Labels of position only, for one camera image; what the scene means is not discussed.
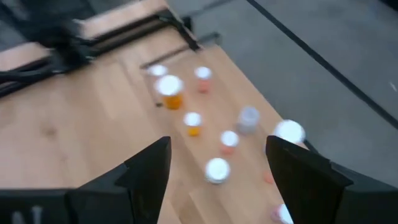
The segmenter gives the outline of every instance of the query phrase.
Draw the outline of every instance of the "wooden tabletop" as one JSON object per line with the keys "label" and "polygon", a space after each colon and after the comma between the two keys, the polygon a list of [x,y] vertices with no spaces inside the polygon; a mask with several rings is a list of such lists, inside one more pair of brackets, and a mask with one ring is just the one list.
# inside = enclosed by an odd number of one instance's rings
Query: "wooden tabletop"
{"label": "wooden tabletop", "polygon": [[[161,0],[145,0],[128,8],[150,14],[163,6]],[[131,19],[127,9],[119,10],[123,16],[90,19],[99,27],[88,29],[90,34],[106,31],[104,27],[114,26],[114,21]],[[273,223],[269,214],[282,199],[275,185],[263,181],[269,166],[262,149],[281,117],[218,46],[164,62],[185,83],[183,106],[177,111],[155,107],[152,87],[139,66],[183,45],[175,30],[164,29],[75,73],[0,99],[0,187],[78,187],[169,135],[172,168],[159,223]],[[40,48],[32,46],[0,53],[7,59],[0,59],[0,68],[37,57],[29,52]],[[214,73],[208,94],[195,88],[193,70],[199,66]],[[241,136],[236,152],[224,157],[231,166],[228,181],[211,185],[205,181],[204,166],[211,158],[223,157],[220,134],[234,130],[246,105],[260,111],[260,125],[255,134]],[[189,137],[183,125],[188,111],[203,116],[198,137]]]}

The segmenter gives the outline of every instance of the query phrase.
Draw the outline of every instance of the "wooden table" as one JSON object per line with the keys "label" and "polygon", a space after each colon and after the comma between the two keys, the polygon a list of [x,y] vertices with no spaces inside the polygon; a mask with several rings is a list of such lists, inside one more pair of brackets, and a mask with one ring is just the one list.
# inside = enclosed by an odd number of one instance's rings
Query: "wooden table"
{"label": "wooden table", "polygon": [[[85,22],[86,36],[167,6],[145,0]],[[172,137],[172,168],[159,223],[272,223],[269,213],[282,199],[262,179],[269,170],[262,152],[266,136],[281,117],[220,47],[185,52],[164,62],[184,82],[184,105],[156,108],[139,66],[185,45],[164,29],[99,58],[67,76],[53,77],[0,100],[0,187],[78,187],[109,171],[161,136]],[[46,54],[34,44],[0,53],[0,70]],[[214,72],[209,94],[195,89],[193,69]],[[220,134],[234,129],[243,106],[261,113],[255,134],[241,136],[226,157],[231,176],[222,185],[205,181],[203,168],[220,153]],[[204,119],[199,137],[183,125],[187,111]]]}

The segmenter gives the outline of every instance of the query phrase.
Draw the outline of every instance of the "black metal frame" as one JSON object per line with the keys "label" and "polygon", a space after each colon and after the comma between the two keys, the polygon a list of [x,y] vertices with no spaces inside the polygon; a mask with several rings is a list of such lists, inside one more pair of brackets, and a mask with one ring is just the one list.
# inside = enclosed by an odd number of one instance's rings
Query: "black metal frame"
{"label": "black metal frame", "polygon": [[[179,19],[168,9],[158,11],[151,16],[134,21],[92,39],[82,39],[79,36],[71,37],[71,42],[76,44],[74,47],[77,49],[78,56],[84,56],[86,61],[89,62],[126,43],[153,34],[166,27],[175,28],[187,43],[188,49],[194,51],[200,49],[197,40],[190,35],[190,31],[192,31],[191,17],[185,16]],[[69,52],[66,52],[65,49],[51,50],[51,54],[48,57],[10,71],[0,72],[0,97],[7,96],[54,75],[66,74],[88,65],[85,61],[79,61],[60,67],[57,60],[62,57],[70,57],[68,55]]]}

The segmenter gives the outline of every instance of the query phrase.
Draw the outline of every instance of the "concrete floor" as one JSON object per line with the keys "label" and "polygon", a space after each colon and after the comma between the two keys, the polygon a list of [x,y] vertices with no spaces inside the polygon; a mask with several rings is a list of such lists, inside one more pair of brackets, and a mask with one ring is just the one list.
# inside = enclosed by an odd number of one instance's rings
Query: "concrete floor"
{"label": "concrete floor", "polygon": [[[215,1],[169,3],[186,14]],[[398,118],[398,13],[378,0],[257,1]],[[104,11],[116,2],[92,5]],[[247,1],[227,2],[194,23],[197,36],[221,33],[222,48],[283,117],[304,126],[322,155],[398,187],[398,131]],[[1,29],[0,49],[15,35]]]}

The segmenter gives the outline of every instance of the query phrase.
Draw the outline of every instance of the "gray floor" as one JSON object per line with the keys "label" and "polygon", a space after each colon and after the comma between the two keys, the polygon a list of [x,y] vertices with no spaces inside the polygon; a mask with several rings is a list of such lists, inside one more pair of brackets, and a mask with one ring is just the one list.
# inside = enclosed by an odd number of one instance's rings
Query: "gray floor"
{"label": "gray floor", "polygon": [[[169,3],[185,14],[214,1]],[[398,13],[377,0],[257,1],[398,118]],[[93,6],[115,5],[107,2]],[[222,48],[283,117],[304,126],[321,154],[398,187],[398,131],[250,4],[234,0],[194,22],[198,36],[222,34]],[[1,27],[0,49],[1,40],[12,45]]]}

